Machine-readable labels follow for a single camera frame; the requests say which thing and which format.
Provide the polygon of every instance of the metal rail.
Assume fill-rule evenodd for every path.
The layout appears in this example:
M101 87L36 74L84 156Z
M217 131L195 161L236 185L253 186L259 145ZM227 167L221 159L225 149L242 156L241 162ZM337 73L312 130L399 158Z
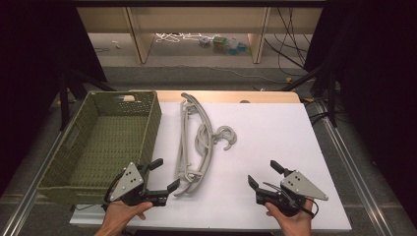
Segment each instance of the metal rail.
M22 198L18 207L13 212L12 216L9 218L9 221L6 224L6 227L4 228L2 235L4 236L19 235L19 232L21 231L22 227L25 224L26 219L28 218L31 208L33 207L33 204L36 201L37 183L39 183L39 180L42 177L42 174L44 170L46 169L46 166L48 165L50 159L52 158L53 152L55 151L57 145L59 144L59 141L61 140L62 136L63 136L63 132L61 131L58 133L58 136L56 137L52 145L52 148L49 150L49 153L43 160L42 165L37 171L24 197Z
M317 106L317 109L319 110L319 112L326 112L323 105ZM328 130L328 134L330 135L331 140L333 141L333 144L337 149L339 157L342 160L343 165L347 170L347 173L349 174L353 186L355 187L356 192L358 193L359 198L362 201L362 204L366 212L368 213L372 223L374 224L374 227L378 235L393 235L392 231L389 228L389 225L387 224L386 217L384 216L376 200L374 199L374 196L372 195L367 184L365 183L362 174L356 166L356 163L353 160L352 155L350 154L337 128L334 128L332 126L328 118L325 118L324 121Z

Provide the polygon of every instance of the hand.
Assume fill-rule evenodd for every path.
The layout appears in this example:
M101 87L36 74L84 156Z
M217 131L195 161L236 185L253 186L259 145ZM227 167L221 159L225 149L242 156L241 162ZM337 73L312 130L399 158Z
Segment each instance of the hand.
M119 235L126 224L137 215L141 220L145 220L144 211L152 207L152 203L141 203L137 206L127 206L121 201L111 203L104 216L103 223L96 236Z
M273 216L281 226L285 236L310 236L312 235L312 216L300 210L296 215L288 217L283 214L278 207L271 203L266 203L267 215ZM307 200L304 208L311 211L313 202Z

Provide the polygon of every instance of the woven basket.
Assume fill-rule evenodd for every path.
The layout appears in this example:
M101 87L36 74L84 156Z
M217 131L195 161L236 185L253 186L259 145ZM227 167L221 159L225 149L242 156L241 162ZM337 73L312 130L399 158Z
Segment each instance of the woven basket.
M151 162L161 110L155 91L90 92L37 189L60 204L103 203L130 162Z

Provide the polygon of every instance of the white table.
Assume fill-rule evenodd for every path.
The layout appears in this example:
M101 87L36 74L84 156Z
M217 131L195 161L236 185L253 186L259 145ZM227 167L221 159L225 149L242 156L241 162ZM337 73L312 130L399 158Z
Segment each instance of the white table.
M228 151L223 150L226 142L214 146L207 176L195 194L180 198L171 195L167 206L153 207L146 212L147 220L136 217L129 226L158 230L277 230L279 225L266 216L264 206L256 204L255 192L248 185L248 175L262 188L268 188L262 184L264 181L279 185L283 175L269 167L274 159L283 167L301 171L329 196L327 202L317 201L320 211L313 220L313 230L351 230L303 104L202 101L201 104L213 128L232 127L238 136L237 143ZM179 102L161 101L160 105L162 118L153 159L163 158L164 164L150 173L150 190L166 189L175 180L180 137ZM192 121L190 134L195 134L193 130L197 130L200 119ZM190 151L195 153L194 135L191 136ZM199 156L193 153L195 166ZM93 206L76 210L71 223L99 226L103 216L102 208Z

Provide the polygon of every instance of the floor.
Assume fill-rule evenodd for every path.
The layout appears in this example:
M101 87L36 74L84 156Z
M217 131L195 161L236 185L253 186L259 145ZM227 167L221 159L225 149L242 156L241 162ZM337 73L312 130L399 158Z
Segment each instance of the floor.
M228 38L235 37L238 41L248 44L242 34L224 34ZM278 41L285 35L271 34L268 42L277 50L281 47ZM260 64L253 64L248 52L230 55L227 51L214 51L212 47L202 48L194 40L180 37L175 42L163 40L155 42L146 64L137 63L132 41L126 34L91 34L91 41L96 54L108 79L108 85L118 90L127 89L218 89L218 90L276 90L294 81L306 72L284 58L277 55L265 44ZM308 50L310 35L295 35L297 46ZM288 38L285 43L295 46ZM282 46L282 53L302 63L297 50ZM349 117L343 112L343 104L336 105L337 128L334 129L327 118L315 116L326 108L325 99L311 98L309 89L313 81L307 82L295 91L300 98L307 99L305 106L312 116L312 125L319 145L327 162L336 190L340 195L345 211L352 225L352 231L340 234L315 232L315 235L417 235L417 230L406 215L395 194L390 189L378 166L372 163L372 157L361 141ZM50 115L45 119L42 129L33 143L30 153L10 182L8 189L0 199L0 228L6 230L8 220L12 219L20 201L32 187L42 161L48 155L60 127L60 107L58 101L51 104ZM346 148L340 151L334 143L339 137ZM382 234L381 229L373 223L363 195L358 192L355 175L346 168L346 157L353 162L362 177L362 187L369 191L375 201L375 207L387 221L389 234ZM24 223L20 235L92 235L95 229L80 228L69 224L72 206L61 206L49 202L42 196L36 196L29 215L22 218ZM142 231L140 235L195 235L195 232L159 232ZM198 233L198 235L257 235L254 233Z

